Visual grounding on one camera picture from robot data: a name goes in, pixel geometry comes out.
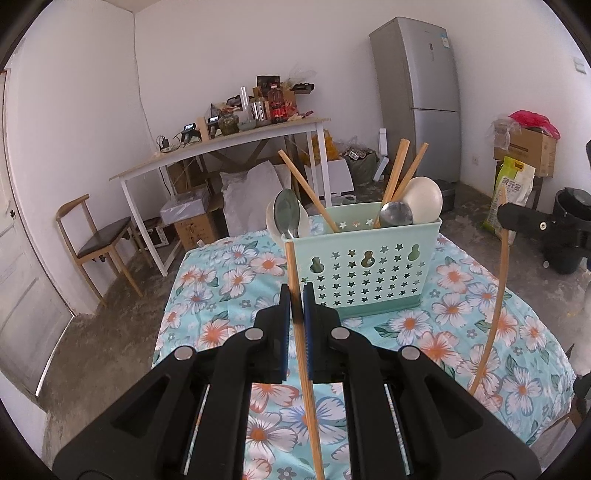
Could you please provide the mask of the steel metal spoon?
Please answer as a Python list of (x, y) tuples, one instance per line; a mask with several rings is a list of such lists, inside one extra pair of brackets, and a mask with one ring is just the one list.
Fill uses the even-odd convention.
[(413, 221), (412, 210), (404, 201), (388, 202), (380, 210), (382, 228), (412, 225)]
[(281, 190), (273, 203), (273, 220), (277, 230), (287, 238), (297, 238), (300, 217), (296, 194), (290, 189)]

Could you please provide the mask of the black trash bin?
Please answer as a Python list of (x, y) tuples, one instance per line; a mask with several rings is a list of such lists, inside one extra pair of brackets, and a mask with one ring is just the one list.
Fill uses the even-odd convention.
[(546, 268), (573, 274), (586, 260), (590, 269), (590, 194), (566, 187), (555, 195), (552, 223), (542, 242)]

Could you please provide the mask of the rice bag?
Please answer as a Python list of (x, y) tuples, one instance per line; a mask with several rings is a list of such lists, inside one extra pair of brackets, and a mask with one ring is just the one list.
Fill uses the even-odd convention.
[(496, 177), (494, 195), (483, 226), (501, 238), (502, 227), (497, 218), (498, 208), (504, 203), (525, 206), (533, 190), (536, 170), (533, 166), (509, 156), (505, 156), (498, 166), (500, 169)]

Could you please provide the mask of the mint green utensil basket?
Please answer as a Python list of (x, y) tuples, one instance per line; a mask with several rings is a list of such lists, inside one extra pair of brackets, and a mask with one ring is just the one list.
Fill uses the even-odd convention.
[(342, 318), (377, 315), (417, 307), (442, 225), (376, 228), (380, 204), (356, 203), (328, 209), (311, 221), (320, 231), (293, 240), (297, 275), (314, 286), (315, 301)]

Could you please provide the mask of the cardboard box red bag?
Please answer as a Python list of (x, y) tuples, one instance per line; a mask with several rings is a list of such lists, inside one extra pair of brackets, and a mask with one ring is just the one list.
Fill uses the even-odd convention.
[(496, 161), (511, 157), (534, 167), (537, 177), (554, 176), (561, 134), (546, 116), (518, 110), (509, 116), (498, 117), (491, 128)]

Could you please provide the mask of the white sack under desk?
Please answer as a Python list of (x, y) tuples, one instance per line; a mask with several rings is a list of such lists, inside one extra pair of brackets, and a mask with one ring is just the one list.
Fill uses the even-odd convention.
[(239, 173), (221, 172), (223, 214), (230, 237), (266, 229), (266, 208), (291, 187), (287, 166), (270, 161)]

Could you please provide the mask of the cardboard box under desk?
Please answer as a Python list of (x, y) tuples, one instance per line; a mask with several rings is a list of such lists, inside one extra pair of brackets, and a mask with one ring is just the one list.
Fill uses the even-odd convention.
[(172, 196), (160, 209), (165, 226), (172, 225), (185, 251), (221, 239), (225, 232), (221, 193), (206, 185)]

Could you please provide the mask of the white box on floor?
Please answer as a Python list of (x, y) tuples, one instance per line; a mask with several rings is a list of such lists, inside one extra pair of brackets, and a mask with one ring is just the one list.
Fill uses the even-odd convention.
[[(349, 172), (349, 165), (344, 158), (337, 160), (329, 160), (329, 186), (331, 186), (331, 194), (342, 195), (355, 190), (353, 186), (353, 179), (351, 172)], [(317, 181), (312, 177), (311, 167), (304, 166), (305, 176), (307, 176), (308, 184), (315, 190), (318, 197), (324, 197), (324, 180), (322, 179), (322, 165), (320, 162), (315, 165), (315, 176)]]

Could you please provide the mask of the wooden chair dark seat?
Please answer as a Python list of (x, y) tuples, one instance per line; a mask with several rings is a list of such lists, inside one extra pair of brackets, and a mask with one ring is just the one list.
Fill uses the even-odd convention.
[[(61, 205), (55, 214), (55, 221), (58, 231), (74, 261), (74, 264), (78, 268), (90, 290), (97, 297), (100, 305), (106, 307), (106, 301), (84, 268), (86, 263), (96, 260), (106, 261), (116, 277), (123, 275), (127, 279), (132, 289), (140, 298), (142, 298), (142, 291), (135, 282), (130, 271), (127, 269), (116, 249), (117, 244), (122, 239), (130, 240), (135, 250), (143, 255), (147, 264), (150, 264), (148, 254), (146, 253), (146, 249), (141, 245), (139, 235), (135, 231), (132, 219), (130, 217), (124, 217), (98, 229), (88, 208), (88, 200), (88, 194), (82, 195)], [(63, 224), (63, 219), (77, 207), (82, 209), (86, 222), (91, 231), (91, 236), (89, 239), (78, 250), (74, 248)]]

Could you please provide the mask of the white desk table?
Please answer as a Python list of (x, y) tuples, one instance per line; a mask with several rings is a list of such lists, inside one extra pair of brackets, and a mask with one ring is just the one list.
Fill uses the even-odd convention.
[(147, 161), (110, 177), (110, 181), (117, 181), (120, 184), (127, 205), (132, 214), (132, 219), (138, 227), (141, 237), (145, 241), (148, 252), (162, 277), (167, 276), (169, 267), (180, 247), (180, 243), (177, 242), (169, 256), (162, 260), (147, 233), (142, 216), (129, 191), (128, 182), (130, 180), (141, 177), (150, 172), (162, 170), (164, 178), (163, 183), (168, 187), (170, 192), (173, 192), (172, 183), (166, 172), (166, 168), (169, 165), (192, 157), (199, 157), (200, 155), (211, 154), (218, 156), (218, 152), (221, 150), (252, 142), (263, 143), (263, 146), (260, 147), (260, 149), (263, 149), (270, 139), (286, 137), (288, 135), (304, 134), (307, 136), (308, 155), (310, 156), (311, 161), (312, 177), (314, 178), (314, 181), (317, 181), (317, 177), (315, 176), (315, 165), (320, 162), (322, 165), (322, 179), (324, 180), (325, 205), (331, 207), (332, 194), (331, 186), (329, 186), (329, 160), (327, 147), (325, 147), (324, 131), (325, 123), (327, 122), (329, 122), (329, 118), (308, 117), (306, 119), (254, 128), (233, 135), (221, 136), (205, 142), (193, 143), (186, 147), (180, 147), (169, 153), (154, 154)]

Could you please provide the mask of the silver refrigerator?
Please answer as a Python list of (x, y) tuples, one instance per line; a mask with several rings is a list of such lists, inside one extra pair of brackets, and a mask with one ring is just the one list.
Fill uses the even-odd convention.
[(411, 142), (407, 162), (428, 150), (416, 174), (456, 183), (462, 160), (460, 89), (447, 31), (396, 17), (370, 33), (389, 152)]

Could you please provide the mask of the white wooden door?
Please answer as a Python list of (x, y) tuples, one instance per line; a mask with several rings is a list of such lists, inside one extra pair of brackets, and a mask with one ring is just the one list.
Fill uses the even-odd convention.
[(0, 165), (1, 371), (36, 399), (73, 315), (46, 274), (21, 219), (9, 173), (5, 113)]

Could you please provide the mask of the clutter on desk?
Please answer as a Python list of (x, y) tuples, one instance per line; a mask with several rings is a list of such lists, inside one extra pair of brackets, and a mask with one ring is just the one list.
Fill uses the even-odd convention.
[(310, 95), (314, 90), (315, 83), (304, 77), (281, 82), (277, 75), (259, 75), (252, 93), (242, 87), (238, 95), (224, 103), (211, 103), (204, 117), (185, 124), (171, 139), (158, 135), (155, 138), (157, 148), (160, 153), (168, 153), (191, 143), (307, 118), (312, 111), (301, 113), (297, 108), (297, 96)]

